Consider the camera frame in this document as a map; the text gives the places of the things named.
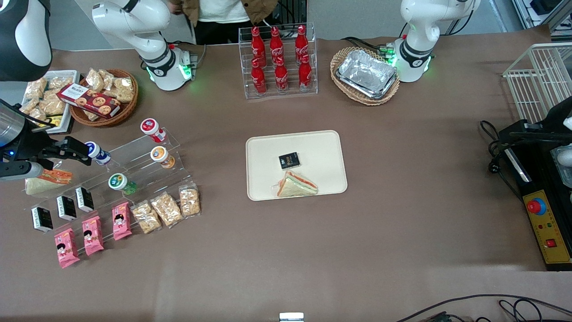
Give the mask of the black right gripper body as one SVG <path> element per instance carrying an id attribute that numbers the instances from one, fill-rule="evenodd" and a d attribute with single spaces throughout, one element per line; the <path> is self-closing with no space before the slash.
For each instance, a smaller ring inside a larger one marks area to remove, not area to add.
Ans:
<path id="1" fill-rule="evenodd" d="M 1 162 L 41 159 L 41 150 L 51 142 L 56 141 L 45 131 L 23 129 L 16 134 L 13 130 L 1 130 Z"/>

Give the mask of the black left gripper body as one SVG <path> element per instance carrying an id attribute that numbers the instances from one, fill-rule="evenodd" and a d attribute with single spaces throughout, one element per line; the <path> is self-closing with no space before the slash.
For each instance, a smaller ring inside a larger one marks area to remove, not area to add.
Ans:
<path id="1" fill-rule="evenodd" d="M 565 122 L 571 118 L 571 109 L 572 98 L 568 97 L 552 107 L 541 121 L 531 123 L 525 120 L 517 130 L 510 130 L 509 142 L 570 144 L 572 133 Z"/>

